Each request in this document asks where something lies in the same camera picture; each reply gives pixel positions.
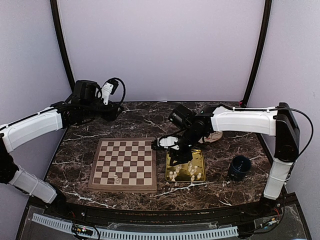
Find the gold metal tray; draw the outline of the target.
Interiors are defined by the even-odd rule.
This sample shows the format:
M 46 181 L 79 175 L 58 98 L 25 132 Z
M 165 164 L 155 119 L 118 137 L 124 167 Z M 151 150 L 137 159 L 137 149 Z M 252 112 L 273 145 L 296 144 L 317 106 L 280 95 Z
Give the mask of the gold metal tray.
M 167 151 L 165 168 L 165 180 L 167 182 L 202 183 L 207 180 L 205 158 L 202 150 L 193 149 L 191 152 L 191 161 L 171 166 L 171 157 Z

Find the wooden chess board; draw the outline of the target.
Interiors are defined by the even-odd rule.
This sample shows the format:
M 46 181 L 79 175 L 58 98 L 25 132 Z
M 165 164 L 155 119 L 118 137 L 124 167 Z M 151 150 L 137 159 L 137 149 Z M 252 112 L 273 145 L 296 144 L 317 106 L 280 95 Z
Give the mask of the wooden chess board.
M 88 188 L 108 193 L 157 191 L 154 138 L 101 138 L 94 156 Z M 120 184 L 114 183 L 114 175 Z

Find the white chess queen piece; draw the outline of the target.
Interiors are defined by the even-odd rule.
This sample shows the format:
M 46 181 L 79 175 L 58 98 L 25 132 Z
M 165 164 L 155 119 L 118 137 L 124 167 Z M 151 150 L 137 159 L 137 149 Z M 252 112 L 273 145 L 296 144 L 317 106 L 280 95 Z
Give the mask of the white chess queen piece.
M 119 177 L 117 175 L 114 175 L 113 178 L 114 178 L 114 183 L 115 184 L 120 184 L 121 183 L 121 180 L 119 179 Z

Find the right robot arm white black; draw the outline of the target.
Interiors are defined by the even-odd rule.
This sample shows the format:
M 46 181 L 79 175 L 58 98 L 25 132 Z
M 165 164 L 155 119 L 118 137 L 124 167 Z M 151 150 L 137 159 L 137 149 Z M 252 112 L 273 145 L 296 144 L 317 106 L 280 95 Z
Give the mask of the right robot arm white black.
M 298 112 L 285 102 L 265 108 L 239 108 L 220 104 L 206 106 L 200 112 L 194 112 L 181 104 L 171 112 L 168 119 L 183 134 L 161 137 L 157 145 L 169 150 L 170 164 L 175 166 L 191 161 L 193 146 L 214 132 L 250 132 L 275 137 L 275 153 L 263 192 L 264 199 L 255 205 L 255 213 L 266 217 L 274 210 L 273 200 L 279 197 L 295 162 L 303 153 L 300 149 L 300 129 L 294 117 L 294 113 Z

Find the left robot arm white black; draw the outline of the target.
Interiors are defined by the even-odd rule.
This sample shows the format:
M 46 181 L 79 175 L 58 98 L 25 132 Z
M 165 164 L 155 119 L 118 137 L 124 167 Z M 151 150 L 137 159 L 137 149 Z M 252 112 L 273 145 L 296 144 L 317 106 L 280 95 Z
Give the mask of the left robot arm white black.
M 119 102 L 110 100 L 118 86 L 125 83 L 117 77 L 108 79 L 102 86 L 92 80 L 78 80 L 73 92 L 65 101 L 53 103 L 49 107 L 17 121 L 0 127 L 0 182 L 11 185 L 30 196 L 51 205 L 51 210 L 60 218 L 71 213 L 65 203 L 66 197 L 56 187 L 27 172 L 15 164 L 11 153 L 18 147 L 45 134 L 81 126 L 101 117 L 114 121 L 123 111 L 122 103 L 126 89 L 122 89 Z

